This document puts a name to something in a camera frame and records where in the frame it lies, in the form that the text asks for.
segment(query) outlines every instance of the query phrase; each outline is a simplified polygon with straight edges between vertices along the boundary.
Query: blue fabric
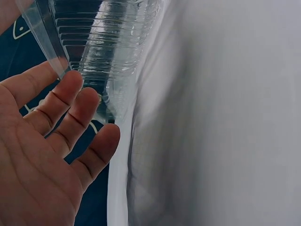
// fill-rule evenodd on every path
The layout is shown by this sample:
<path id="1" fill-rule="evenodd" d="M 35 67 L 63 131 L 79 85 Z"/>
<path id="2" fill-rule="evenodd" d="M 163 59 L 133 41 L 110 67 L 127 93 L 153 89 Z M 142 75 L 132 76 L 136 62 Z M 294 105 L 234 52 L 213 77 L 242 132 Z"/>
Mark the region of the blue fabric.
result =
<path id="1" fill-rule="evenodd" d="M 0 36 L 0 49 L 0 80 L 22 73 L 46 60 L 28 26 L 21 17 Z M 37 98 L 23 107 L 20 110 L 21 114 L 26 115 L 30 110 L 35 108 L 39 104 L 39 101 L 44 99 L 46 94 L 56 84 L 57 82 L 46 88 Z M 84 135 L 79 139 L 72 153 L 66 157 L 68 163 L 83 153 L 97 130 L 101 127 L 102 124 L 92 121 L 92 125 L 89 126 Z M 109 168 L 107 167 L 87 189 L 76 217 L 75 226 L 107 225 L 106 200 L 108 172 Z"/>

